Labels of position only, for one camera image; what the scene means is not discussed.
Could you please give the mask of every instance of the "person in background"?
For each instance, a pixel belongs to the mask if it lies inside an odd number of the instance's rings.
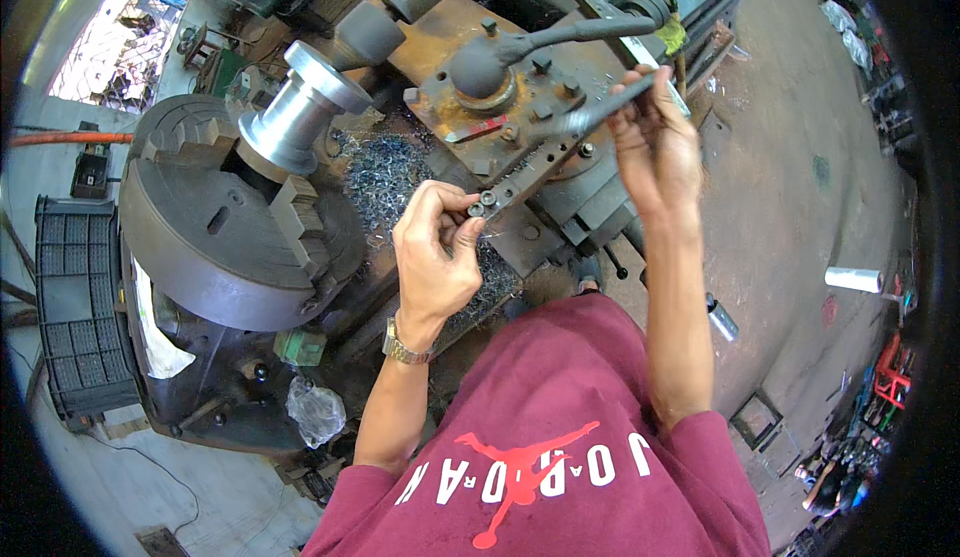
[[[482,283],[484,219],[464,215],[479,195],[426,181],[393,230],[400,308],[353,464],[303,555],[770,555],[711,410],[700,147],[670,75],[607,122],[645,232],[646,336],[581,263],[579,294],[505,325],[411,461],[433,343]]]

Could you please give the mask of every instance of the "metal watch band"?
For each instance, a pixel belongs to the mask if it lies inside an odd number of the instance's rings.
[[[389,318],[387,320],[387,332],[383,335],[383,355],[396,359],[400,363],[406,363],[407,365],[424,365],[425,363],[433,361],[434,357],[436,357],[433,352],[433,347],[430,347],[425,352],[415,352],[414,350],[404,347],[400,339],[397,338],[396,318]]]

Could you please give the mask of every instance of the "jordan logo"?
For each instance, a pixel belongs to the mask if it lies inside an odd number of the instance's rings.
[[[600,426],[599,421],[591,421],[576,432],[570,432],[569,434],[564,434],[563,436],[546,442],[511,448],[509,450],[500,450],[494,446],[481,444],[477,440],[474,432],[467,432],[454,440],[453,442],[455,443],[467,445],[478,454],[486,455],[493,461],[502,461],[507,465],[506,471],[504,472],[506,494],[503,497],[503,502],[500,503],[500,508],[493,514],[493,519],[490,521],[486,532],[481,532],[473,537],[473,546],[477,549],[489,549],[493,545],[496,545],[497,528],[503,522],[503,518],[507,515],[507,510],[510,509],[510,506],[514,503],[518,505],[534,503],[534,499],[537,498],[534,489],[540,486],[541,482],[550,474],[554,466],[564,459],[570,458],[570,455],[557,455],[549,466],[534,473],[534,462],[540,458],[541,454],[565,447],[581,436],[590,433],[590,431],[598,426]]]

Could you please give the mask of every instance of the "maroon shirt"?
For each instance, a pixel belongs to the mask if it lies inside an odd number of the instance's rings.
[[[769,557],[726,420],[654,431],[643,343],[599,294],[505,326],[400,479],[340,473],[303,555]]]

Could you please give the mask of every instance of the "hand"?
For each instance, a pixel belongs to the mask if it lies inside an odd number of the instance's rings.
[[[400,277],[396,333],[410,351],[429,349],[447,318],[462,310],[483,284],[476,244],[486,221],[464,215],[479,200],[479,194],[428,179],[393,228]]]
[[[653,69],[638,65],[609,93],[623,93]],[[700,234],[697,205],[703,183],[697,131],[673,104],[666,85],[672,68],[654,73],[653,87],[606,119],[616,144],[620,178],[644,226],[664,223]]]

